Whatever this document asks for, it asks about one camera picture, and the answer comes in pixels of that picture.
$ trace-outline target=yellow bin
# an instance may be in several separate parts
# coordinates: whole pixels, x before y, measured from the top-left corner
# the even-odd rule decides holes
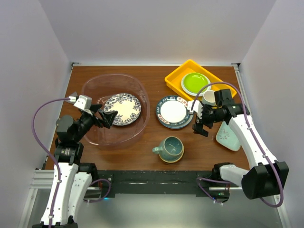
[[[172,73],[165,77],[165,82],[167,86],[176,92],[179,96],[185,98],[188,101],[194,99],[194,96],[187,94],[181,87],[182,78],[190,73],[201,73],[209,78],[210,82],[222,82],[218,77],[214,74],[210,73],[205,68],[201,67],[199,64],[194,62],[192,59],[184,62],[180,67],[176,68]],[[230,89],[231,95],[234,97],[237,92],[232,87],[225,84],[215,84],[211,86],[211,90],[218,91],[220,89]]]

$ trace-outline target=white mug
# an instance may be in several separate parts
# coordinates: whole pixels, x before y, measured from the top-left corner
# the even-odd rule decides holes
[[[215,106],[216,103],[215,103],[214,91],[213,90],[206,91],[203,95],[202,102],[205,105]]]

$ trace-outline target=teal cup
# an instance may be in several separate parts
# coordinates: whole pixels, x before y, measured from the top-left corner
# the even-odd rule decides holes
[[[166,163],[178,162],[184,155],[184,145],[177,137],[170,136],[164,139],[158,147],[152,149]]]

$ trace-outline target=patterned plate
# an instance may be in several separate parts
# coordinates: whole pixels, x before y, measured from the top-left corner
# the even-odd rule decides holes
[[[166,96],[156,106],[156,115],[162,125],[171,129],[187,126],[193,115],[187,111],[188,102],[179,96]]]
[[[139,100],[131,94],[116,94],[106,101],[104,112],[118,111],[113,124],[125,126],[133,123],[142,110]]]

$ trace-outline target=wall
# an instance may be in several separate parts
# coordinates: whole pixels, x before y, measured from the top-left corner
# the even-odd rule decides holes
[[[69,60],[239,63],[275,0],[40,0]]]
[[[36,167],[46,157],[31,133],[34,111],[64,95],[68,59],[37,0],[10,0],[0,8],[0,221],[18,226]],[[61,104],[37,117],[42,142],[50,146]]]
[[[289,165],[285,204],[303,227],[304,2],[277,0],[241,63],[257,129],[279,161]]]

